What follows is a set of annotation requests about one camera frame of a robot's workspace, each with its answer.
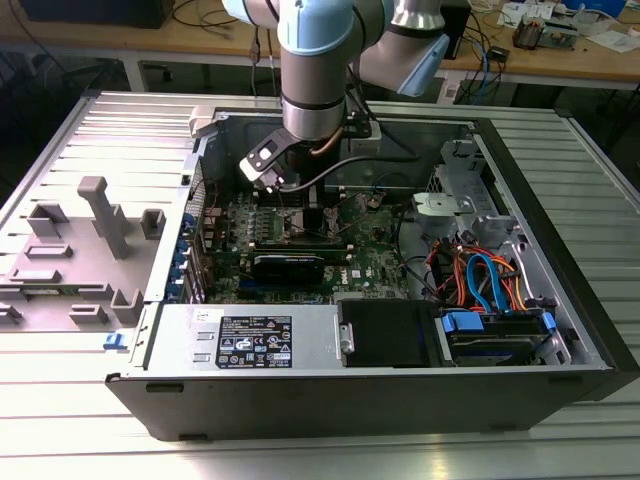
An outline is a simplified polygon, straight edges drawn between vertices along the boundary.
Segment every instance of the white sticker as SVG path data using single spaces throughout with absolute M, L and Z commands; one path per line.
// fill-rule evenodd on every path
M 224 315 L 221 308 L 196 308 L 193 311 L 193 322 L 212 323 L 219 322 Z

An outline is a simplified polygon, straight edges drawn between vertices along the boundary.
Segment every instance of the workbench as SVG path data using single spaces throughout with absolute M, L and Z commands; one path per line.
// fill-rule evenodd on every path
M 170 211 L 197 105 L 230 97 L 102 93 L 82 98 L 0 210 L 0 275 L 36 201 L 90 217 L 79 180 L 104 175 L 127 216 Z M 269 98 L 231 98 L 277 108 Z M 371 103 L 384 114 L 490 119 L 635 358 L 640 360 L 640 195 L 577 124 L 551 110 Z M 640 383 L 561 410 L 528 432 L 162 443 L 104 386 L 128 361 L 105 333 L 0 334 L 3 478 L 585 478 L 640 473 Z
M 222 8 L 220 0 L 202 2 L 203 10 Z M 250 25 L 232 24 L 233 38 L 225 40 L 201 28 L 188 27 L 169 18 L 159 30 L 130 27 L 75 25 L 61 23 L 29 22 L 20 10 L 29 31 L 54 55 L 93 58 L 111 58 L 123 62 L 132 91 L 147 91 L 141 62 L 181 62 L 206 65 L 251 65 L 248 49 L 254 35 Z M 187 22 L 198 23 L 195 7 L 189 5 L 179 13 Z M 511 43 L 513 29 L 495 27 L 497 13 L 478 14 L 482 30 L 494 45 L 511 50 L 502 81 L 513 83 L 557 85 L 585 88 L 631 90 L 640 80 L 640 49 L 628 53 L 616 53 L 600 45 L 580 38 L 574 51 L 516 49 Z M 214 22 L 227 19 L 226 13 L 208 17 Z M 626 9 L 623 22 L 639 22 L 640 13 Z M 472 19 L 470 25 L 475 28 Z M 616 29 L 628 30 L 629 25 Z M 262 31 L 262 53 L 267 58 L 267 41 Z M 13 18 L 8 0 L 0 0 L 0 43 L 2 50 L 28 54 L 42 53 L 22 31 Z M 275 55 L 279 46 L 275 42 Z M 268 59 L 261 66 L 268 66 Z M 437 74 L 446 81 L 439 101 L 451 103 L 452 94 L 460 82 L 471 78 L 480 68 L 480 62 L 469 42 L 462 42 L 456 60 L 445 60 Z

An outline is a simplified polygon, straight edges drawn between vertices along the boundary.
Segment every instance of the aluminum profile table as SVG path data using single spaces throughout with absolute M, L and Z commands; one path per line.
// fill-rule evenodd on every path
M 72 193 L 87 172 L 132 215 L 168 206 L 196 105 L 273 99 L 103 93 L 82 99 L 0 211 L 0 274 L 35 201 L 90 212 Z M 640 198 L 574 120 L 553 111 L 375 104 L 380 114 L 473 114 L 493 121 L 595 293 L 640 360 Z M 105 162 L 109 170 L 104 172 Z M 127 356 L 105 334 L 0 334 L 3 478 L 161 475 L 199 478 L 619 478 L 640 474 L 640 383 L 572 405 L 529 432 L 479 435 L 162 443 L 103 385 Z

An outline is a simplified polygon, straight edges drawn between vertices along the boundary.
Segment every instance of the gray plastic part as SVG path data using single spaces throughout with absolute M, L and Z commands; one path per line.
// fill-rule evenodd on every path
M 111 310 L 115 313 L 120 323 L 136 325 L 144 307 L 144 296 L 140 290 L 133 293 L 133 300 L 129 304 L 121 290 L 118 290 L 111 301 Z
M 145 210 L 142 212 L 140 226 L 147 240 L 160 240 L 167 219 L 162 210 Z
M 110 331 L 122 328 L 124 324 L 111 310 L 113 294 L 121 290 L 130 300 L 136 290 L 144 292 L 159 244 L 158 240 L 145 239 L 139 218 L 128 219 L 128 223 L 125 238 L 130 255 L 124 261 L 114 260 L 107 242 L 96 234 L 92 218 L 70 217 L 68 223 L 56 224 L 64 242 L 57 238 L 47 238 L 45 242 L 32 235 L 9 271 L 57 270 L 62 281 L 37 286 L 10 282 L 8 278 L 0 280 L 4 284 L 0 302 L 14 306 L 23 317 L 17 325 L 0 324 L 0 331 Z M 34 259 L 25 254 L 31 247 L 65 244 L 73 248 L 71 257 Z M 101 305 L 109 322 L 74 323 L 69 317 L 71 306 L 82 303 Z
M 0 290 L 0 300 L 27 300 L 24 293 L 20 291 L 20 288 L 6 288 Z
M 122 228 L 122 232 L 126 235 L 129 231 L 129 222 L 124 216 L 124 212 L 122 211 L 122 207 L 120 205 L 110 205 L 113 210 L 113 217 L 116 220 L 116 224 L 120 225 Z M 92 220 L 93 227 L 96 229 L 96 233 L 100 238 L 104 238 L 104 234 L 102 233 L 102 227 L 98 223 L 97 220 Z
M 16 268 L 8 280 L 21 283 L 58 283 L 62 275 L 57 270 L 27 270 Z
M 73 250 L 69 245 L 30 245 L 24 254 L 32 259 L 69 258 Z
M 56 223 L 67 223 L 65 216 L 57 203 L 38 203 L 27 217 L 27 222 L 38 238 L 60 238 L 60 232 L 55 227 Z
M 80 181 L 78 195 L 89 203 L 113 258 L 122 260 L 127 258 L 129 248 L 124 239 L 121 217 L 114 215 L 113 207 L 105 194 L 106 189 L 107 181 L 104 177 L 87 176 Z
M 17 325 L 22 315 L 11 305 L 0 305 L 0 325 Z
M 113 298 L 113 288 L 105 283 L 100 288 L 80 288 L 78 293 L 85 300 L 109 300 Z
M 101 305 L 71 305 L 69 317 L 75 323 L 107 323 L 109 317 Z

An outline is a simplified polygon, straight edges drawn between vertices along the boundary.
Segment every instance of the power supply label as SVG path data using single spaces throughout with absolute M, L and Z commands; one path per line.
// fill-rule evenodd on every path
M 222 317 L 216 365 L 220 368 L 291 368 L 291 317 Z

